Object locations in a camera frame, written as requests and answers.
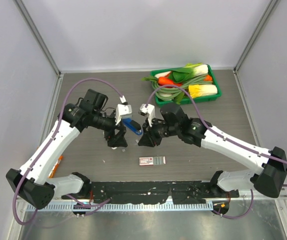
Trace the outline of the blue stapler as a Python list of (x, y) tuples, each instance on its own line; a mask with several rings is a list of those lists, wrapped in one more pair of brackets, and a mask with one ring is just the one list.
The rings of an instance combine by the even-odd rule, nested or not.
[(142, 126), (135, 120), (131, 118), (125, 118), (122, 120), (122, 122), (127, 128), (129, 128), (137, 136), (140, 136), (143, 134)]

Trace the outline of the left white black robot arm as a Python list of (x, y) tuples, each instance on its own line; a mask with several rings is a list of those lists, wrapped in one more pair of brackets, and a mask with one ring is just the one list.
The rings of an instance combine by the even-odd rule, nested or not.
[(56, 178), (49, 175), (65, 149), (88, 127), (102, 130), (109, 147), (127, 147), (122, 119), (132, 115), (132, 108), (121, 96), (116, 110), (106, 115), (103, 107), (107, 101), (105, 94), (89, 89), (77, 104), (65, 103), (49, 135), (32, 157), (20, 169), (7, 172), (6, 179), (13, 191), (38, 210), (65, 195), (86, 199), (92, 183), (83, 174), (73, 172)]

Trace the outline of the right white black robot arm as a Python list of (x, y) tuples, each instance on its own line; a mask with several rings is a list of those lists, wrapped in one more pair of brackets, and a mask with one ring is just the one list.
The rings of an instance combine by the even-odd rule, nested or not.
[(139, 113), (144, 116), (143, 135), (139, 146), (156, 147), (162, 139), (176, 136), (182, 142), (220, 153), (247, 169), (220, 171), (209, 185), (212, 196), (219, 198), (226, 192), (254, 189), (270, 198), (278, 198), (287, 177), (286, 153), (280, 147), (272, 150), (249, 144), (224, 133), (200, 118), (188, 117), (175, 103), (160, 109), (161, 119), (155, 117), (152, 104), (142, 104)]

